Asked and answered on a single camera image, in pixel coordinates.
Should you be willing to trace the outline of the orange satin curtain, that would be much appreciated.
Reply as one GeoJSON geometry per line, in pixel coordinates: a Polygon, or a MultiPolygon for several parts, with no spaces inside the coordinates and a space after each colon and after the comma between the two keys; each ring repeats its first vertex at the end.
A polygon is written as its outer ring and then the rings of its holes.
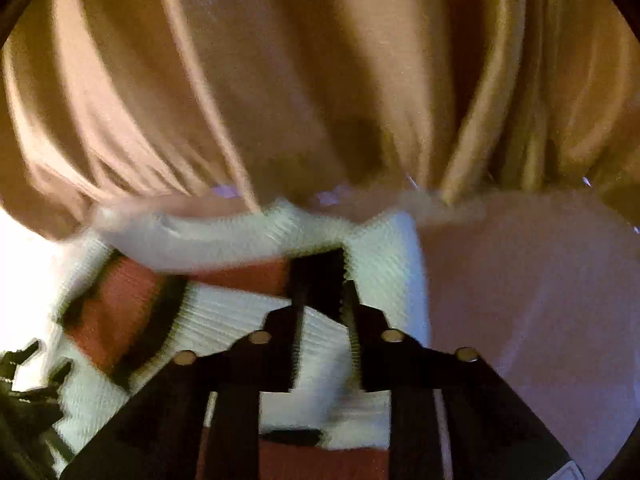
{"type": "Polygon", "coordinates": [[[1,205],[590,183],[639,218],[639,0],[1,0],[1,205]]]}

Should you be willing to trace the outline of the pink white patterned bedsheet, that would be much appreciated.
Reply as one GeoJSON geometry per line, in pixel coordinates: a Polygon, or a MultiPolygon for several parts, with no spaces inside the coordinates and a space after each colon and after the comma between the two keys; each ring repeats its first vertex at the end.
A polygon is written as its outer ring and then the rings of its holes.
{"type": "MultiPolygon", "coordinates": [[[[249,214],[235,200],[163,197],[101,208],[95,228],[107,209],[249,214]]],[[[639,417],[638,235],[586,192],[489,194],[456,209],[416,192],[390,202],[354,196],[321,215],[363,224],[390,211],[408,214],[418,232],[427,345],[477,348],[585,476],[599,477],[639,417]]]]}

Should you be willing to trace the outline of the white red black knit sweater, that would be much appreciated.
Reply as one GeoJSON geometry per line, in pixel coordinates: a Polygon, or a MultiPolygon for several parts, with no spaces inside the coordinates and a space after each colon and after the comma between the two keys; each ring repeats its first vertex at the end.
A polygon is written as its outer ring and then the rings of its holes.
{"type": "Polygon", "coordinates": [[[58,431],[79,452],[181,350],[205,356],[256,330],[288,302],[293,278],[309,304],[290,393],[262,398],[265,437],[320,434],[317,445],[262,445],[269,479],[382,479],[390,397],[358,390],[347,330],[329,314],[343,280],[391,326],[430,340],[426,276],[413,218],[390,211],[366,223],[278,203],[261,214],[126,217],[70,246],[55,309],[53,354],[75,364],[58,431]]]}

